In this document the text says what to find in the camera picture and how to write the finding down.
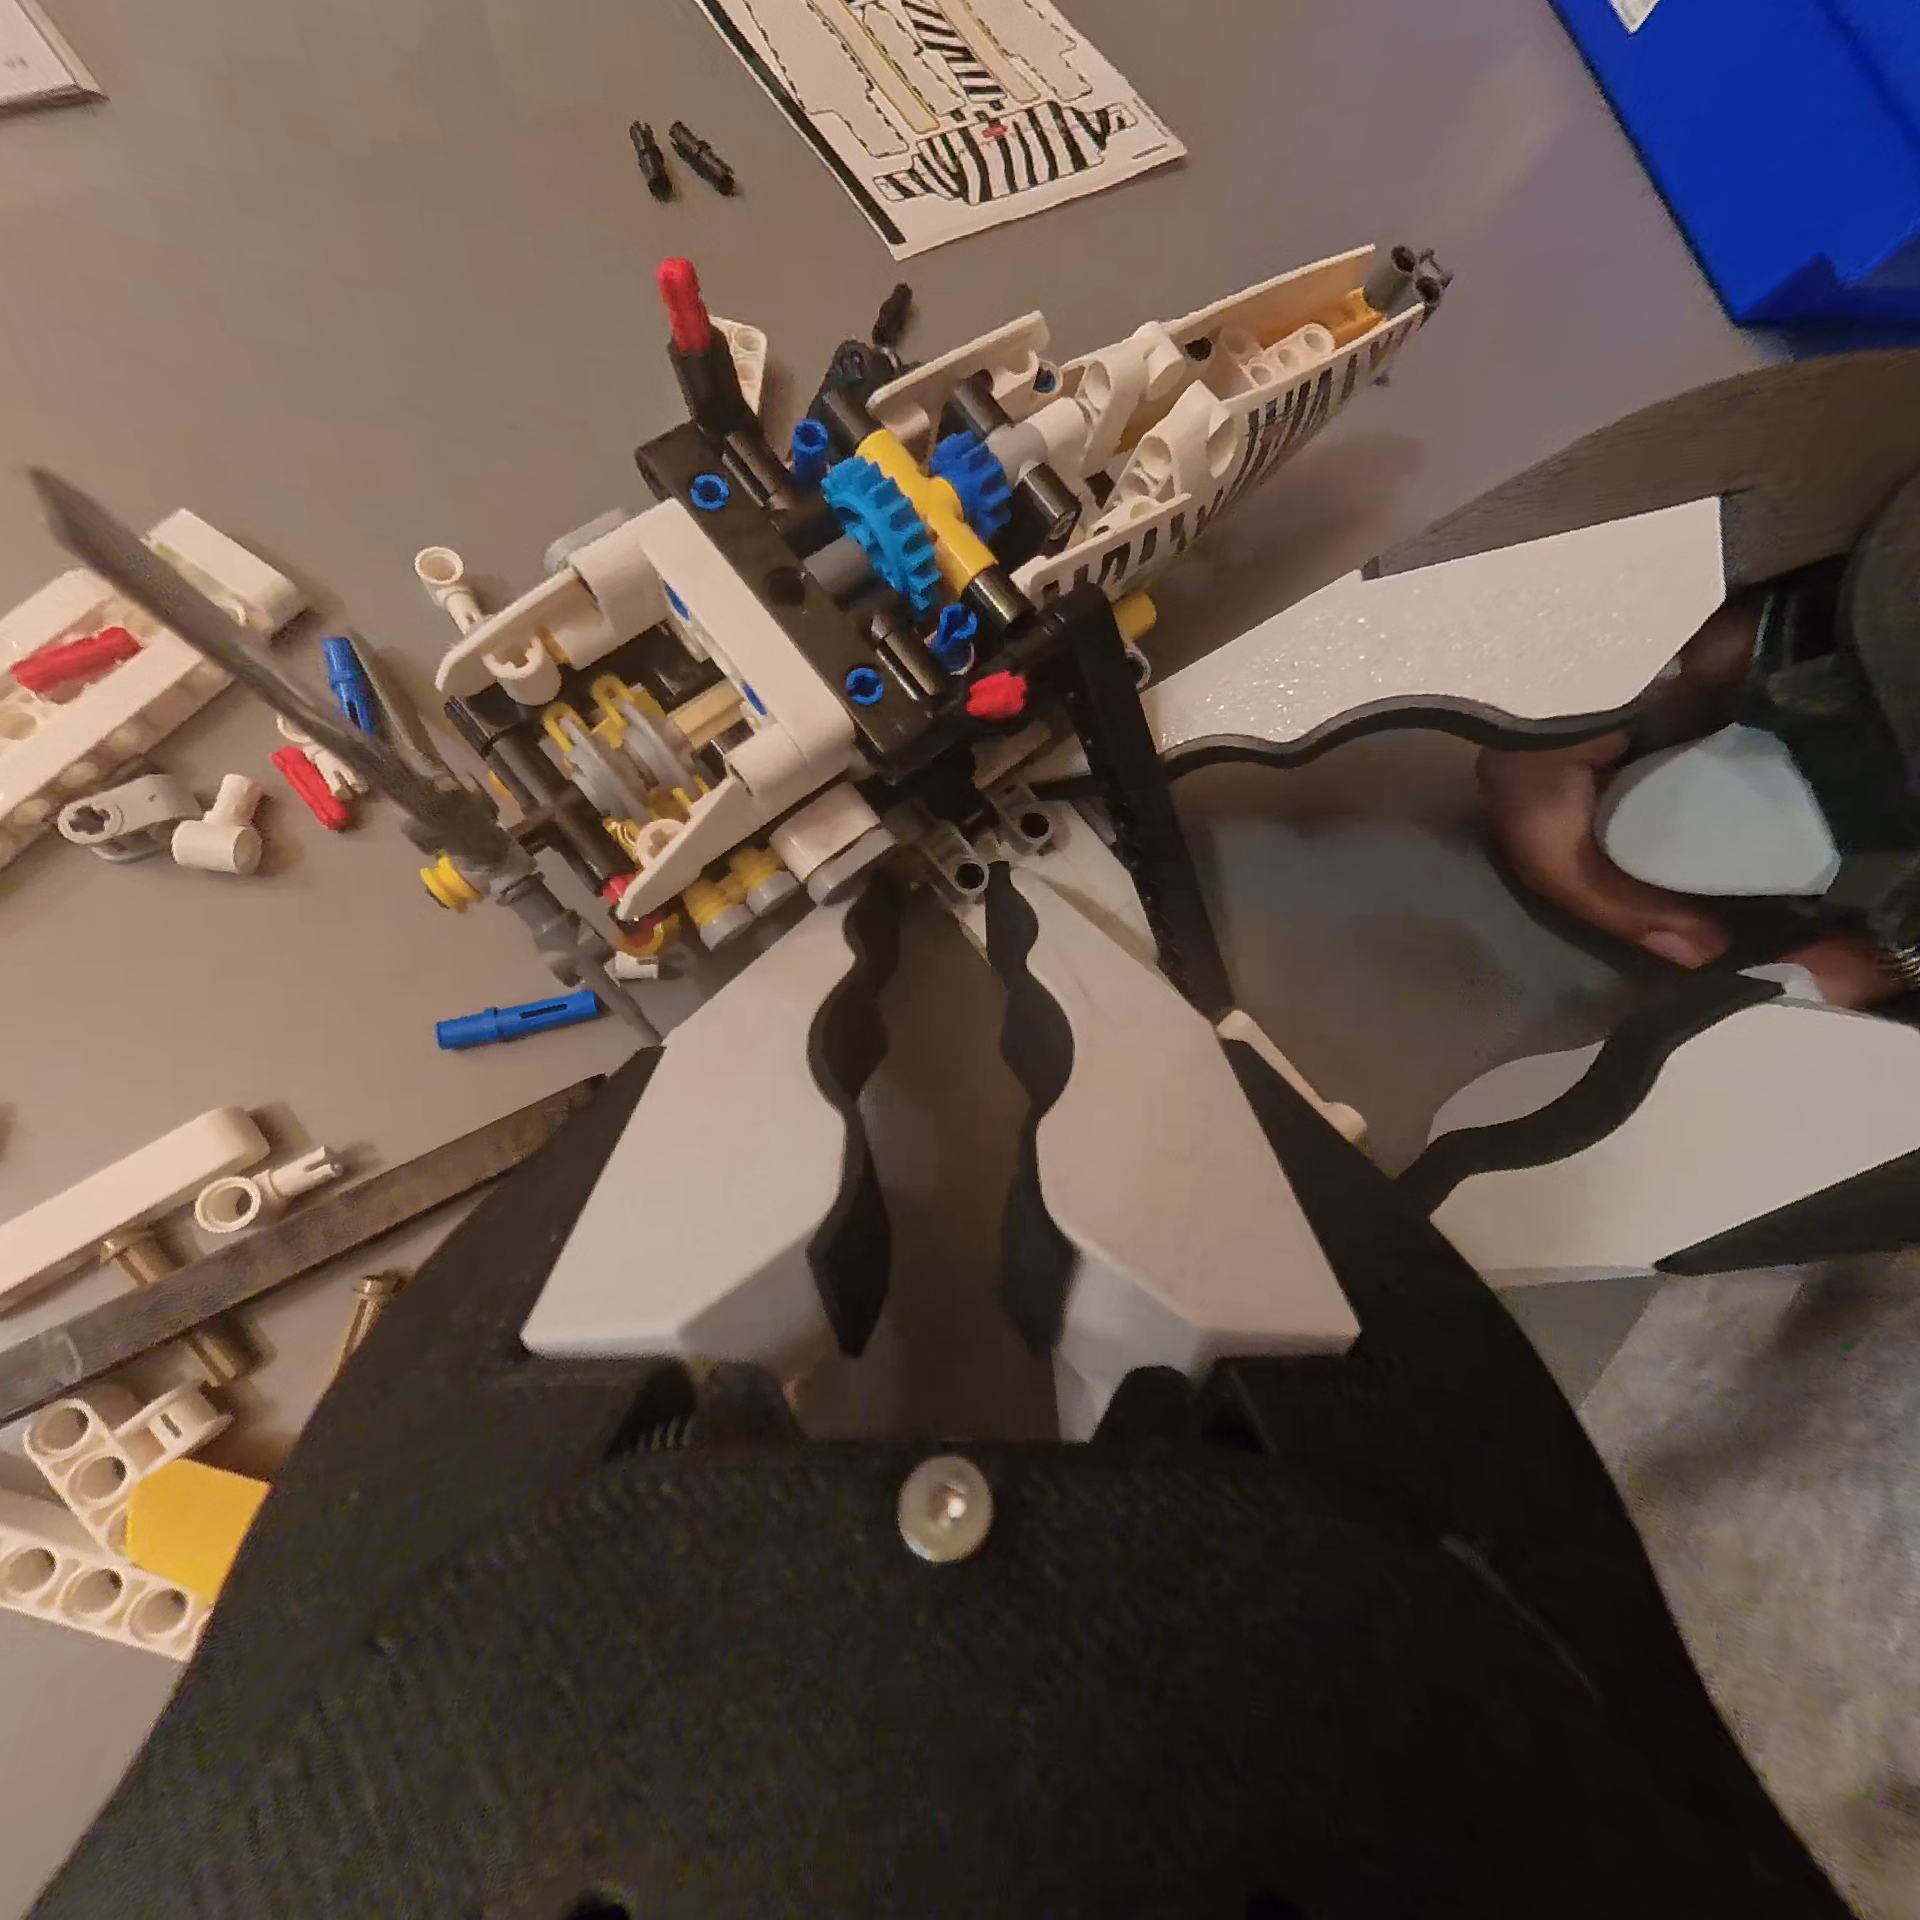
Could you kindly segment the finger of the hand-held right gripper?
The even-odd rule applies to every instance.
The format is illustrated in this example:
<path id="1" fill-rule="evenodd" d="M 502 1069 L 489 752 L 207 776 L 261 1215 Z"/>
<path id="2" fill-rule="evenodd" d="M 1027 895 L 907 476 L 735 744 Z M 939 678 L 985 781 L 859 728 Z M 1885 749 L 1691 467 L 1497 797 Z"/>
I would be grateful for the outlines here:
<path id="1" fill-rule="evenodd" d="M 1917 1249 L 1917 1021 L 1687 975 L 1592 1049 L 1490 1069 L 1401 1192 L 1490 1283 L 1696 1279 Z"/>
<path id="2" fill-rule="evenodd" d="M 1371 733 L 1557 745 L 1608 733 L 1724 601 L 1721 498 L 1352 573 L 1154 682 L 1168 773 L 1304 765 Z"/>

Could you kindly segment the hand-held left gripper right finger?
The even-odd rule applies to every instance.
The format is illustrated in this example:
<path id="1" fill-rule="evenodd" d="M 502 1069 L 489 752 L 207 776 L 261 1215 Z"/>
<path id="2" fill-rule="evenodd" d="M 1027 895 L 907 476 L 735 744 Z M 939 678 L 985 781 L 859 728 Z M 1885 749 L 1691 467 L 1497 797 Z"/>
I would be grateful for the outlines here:
<path id="1" fill-rule="evenodd" d="M 1058 1426 L 1140 1368 L 1346 1354 L 1355 1313 L 1236 1074 L 1261 1058 L 1034 870 L 993 872 L 993 969 L 1027 1101 L 999 1304 Z"/>

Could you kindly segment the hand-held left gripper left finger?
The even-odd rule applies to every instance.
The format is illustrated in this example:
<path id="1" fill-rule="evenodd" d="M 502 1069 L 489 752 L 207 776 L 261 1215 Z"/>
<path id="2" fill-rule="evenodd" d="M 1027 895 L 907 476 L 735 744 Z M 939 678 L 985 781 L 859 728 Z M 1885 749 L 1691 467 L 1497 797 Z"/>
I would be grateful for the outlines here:
<path id="1" fill-rule="evenodd" d="M 753 1363 L 864 1356 L 891 1224 L 860 1094 L 902 892 L 820 906 L 649 1054 L 649 1078 L 521 1327 L 542 1358 Z"/>

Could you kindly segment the lego helicopter model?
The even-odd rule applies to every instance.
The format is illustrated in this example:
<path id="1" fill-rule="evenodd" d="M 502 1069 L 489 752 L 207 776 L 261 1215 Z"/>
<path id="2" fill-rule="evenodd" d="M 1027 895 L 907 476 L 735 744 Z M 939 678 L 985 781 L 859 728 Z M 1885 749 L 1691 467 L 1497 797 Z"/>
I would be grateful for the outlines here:
<path id="1" fill-rule="evenodd" d="M 697 273 L 657 271 L 687 422 L 637 450 L 653 503 L 477 614 L 455 557 L 419 582 L 466 629 L 441 709 L 499 797 L 334 720 L 168 559 L 38 474 L 59 539 L 174 637 L 300 720 L 410 816 L 449 910 L 525 910 L 570 983 L 616 995 L 606 936 L 534 872 L 539 848 L 629 944 L 732 939 L 806 884 L 827 900 L 911 848 L 951 910 L 985 831 L 1042 854 L 1025 768 L 1074 744 L 1106 807 L 1149 956 L 1229 1038 L 1236 1010 L 1164 753 L 1141 709 L 1146 594 L 1283 471 L 1447 296 L 1423 248 L 1355 248 L 1054 364 L 1030 312 L 887 383 L 830 383 L 775 452 L 743 407 Z"/>

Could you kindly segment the long blue lego pin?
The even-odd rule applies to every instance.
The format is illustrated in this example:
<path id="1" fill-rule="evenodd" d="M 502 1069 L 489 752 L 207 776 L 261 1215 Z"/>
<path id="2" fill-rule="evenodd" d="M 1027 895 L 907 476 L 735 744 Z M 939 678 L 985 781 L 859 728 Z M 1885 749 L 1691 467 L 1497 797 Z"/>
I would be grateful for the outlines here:
<path id="1" fill-rule="evenodd" d="M 590 1023 L 605 1014 L 606 1009 L 598 995 L 576 989 L 441 1018 L 434 1023 L 434 1039 L 441 1050 L 477 1050 L 530 1039 L 542 1031 L 564 1031 L 578 1023 Z"/>

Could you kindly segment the black lego rotor blade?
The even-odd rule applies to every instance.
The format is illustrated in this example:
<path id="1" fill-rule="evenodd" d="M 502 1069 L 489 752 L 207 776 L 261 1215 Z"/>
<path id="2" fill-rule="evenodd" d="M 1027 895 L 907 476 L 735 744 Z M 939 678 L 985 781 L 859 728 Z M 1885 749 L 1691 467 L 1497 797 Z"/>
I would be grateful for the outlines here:
<path id="1" fill-rule="evenodd" d="M 228 1309 L 252 1304 L 326 1261 L 477 1194 L 538 1156 L 576 1112 L 589 1106 L 602 1084 L 602 1074 L 590 1074 L 564 1086 L 410 1162 L 371 1173 L 228 1251 L 5 1348 L 3 1423 L 67 1398 L 74 1387 L 201 1332 Z"/>

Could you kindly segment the white straight lego beam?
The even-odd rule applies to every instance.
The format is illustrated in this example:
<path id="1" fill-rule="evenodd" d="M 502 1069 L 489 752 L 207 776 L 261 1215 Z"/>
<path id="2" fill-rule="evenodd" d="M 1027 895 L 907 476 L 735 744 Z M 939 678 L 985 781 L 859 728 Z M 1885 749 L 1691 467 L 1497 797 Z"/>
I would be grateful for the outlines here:
<path id="1" fill-rule="evenodd" d="M 247 1106 L 215 1106 L 3 1219 L 3 1307 L 92 1261 L 108 1237 L 170 1215 L 212 1180 L 259 1162 L 268 1133 Z"/>

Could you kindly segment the loose small lego pieces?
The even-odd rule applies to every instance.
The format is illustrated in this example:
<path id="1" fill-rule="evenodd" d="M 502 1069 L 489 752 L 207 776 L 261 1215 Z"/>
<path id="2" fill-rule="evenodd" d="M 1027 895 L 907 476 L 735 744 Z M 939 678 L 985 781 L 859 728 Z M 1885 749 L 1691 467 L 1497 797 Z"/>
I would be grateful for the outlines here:
<path id="1" fill-rule="evenodd" d="M 276 733 L 280 745 L 269 761 L 300 807 L 330 833 L 352 828 L 356 804 L 371 792 L 363 776 L 284 710 L 276 714 Z M 67 801 L 57 827 L 67 843 L 101 860 L 126 864 L 166 854 L 181 870 L 252 878 L 264 856 L 259 807 L 261 788 L 247 776 L 221 779 L 215 799 L 197 807 L 177 779 L 133 773 Z M 209 1236 L 252 1229 L 339 1173 L 339 1160 L 323 1146 L 269 1170 L 253 1170 L 252 1162 L 221 1166 L 194 1194 L 194 1224 Z"/>

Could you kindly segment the pile of white yellow lego parts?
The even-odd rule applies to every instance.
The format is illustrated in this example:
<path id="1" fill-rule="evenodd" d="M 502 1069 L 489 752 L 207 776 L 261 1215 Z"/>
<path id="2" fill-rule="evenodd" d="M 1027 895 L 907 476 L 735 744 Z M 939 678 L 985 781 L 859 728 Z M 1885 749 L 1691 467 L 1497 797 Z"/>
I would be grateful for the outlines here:
<path id="1" fill-rule="evenodd" d="M 38 1410 L 18 1434 L 38 1491 L 3 1491 L 3 1609 L 186 1662 L 269 1491 L 204 1461 L 228 1423 L 201 1386 Z"/>

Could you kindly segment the person's right hand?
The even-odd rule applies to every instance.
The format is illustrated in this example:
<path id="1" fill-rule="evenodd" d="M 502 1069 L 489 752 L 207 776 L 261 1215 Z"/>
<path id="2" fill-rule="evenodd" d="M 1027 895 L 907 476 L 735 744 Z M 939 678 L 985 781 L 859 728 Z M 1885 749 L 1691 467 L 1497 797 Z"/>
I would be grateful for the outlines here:
<path id="1" fill-rule="evenodd" d="M 1732 936 L 1708 906 L 1624 875 L 1597 839 L 1601 792 L 1617 769 L 1693 744 L 1679 724 L 1644 721 L 1541 752 L 1482 749 L 1486 831 L 1507 875 L 1576 922 L 1685 971 L 1721 961 Z"/>

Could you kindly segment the blue plastic bin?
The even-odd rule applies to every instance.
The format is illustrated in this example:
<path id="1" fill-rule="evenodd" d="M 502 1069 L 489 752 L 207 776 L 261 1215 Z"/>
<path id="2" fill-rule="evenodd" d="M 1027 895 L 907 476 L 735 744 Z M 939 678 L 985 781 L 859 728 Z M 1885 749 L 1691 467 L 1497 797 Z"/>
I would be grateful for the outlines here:
<path id="1" fill-rule="evenodd" d="M 1917 340 L 1914 2 L 1553 2 L 1731 320 Z"/>

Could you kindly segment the zebra sticker sheet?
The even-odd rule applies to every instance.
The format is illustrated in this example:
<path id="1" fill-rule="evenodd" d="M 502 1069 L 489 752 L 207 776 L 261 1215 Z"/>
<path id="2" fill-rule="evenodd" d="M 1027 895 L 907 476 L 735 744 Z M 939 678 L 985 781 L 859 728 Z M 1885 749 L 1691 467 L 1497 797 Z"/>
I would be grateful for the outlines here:
<path id="1" fill-rule="evenodd" d="M 1184 161 L 1054 2 L 701 2 L 896 261 Z"/>

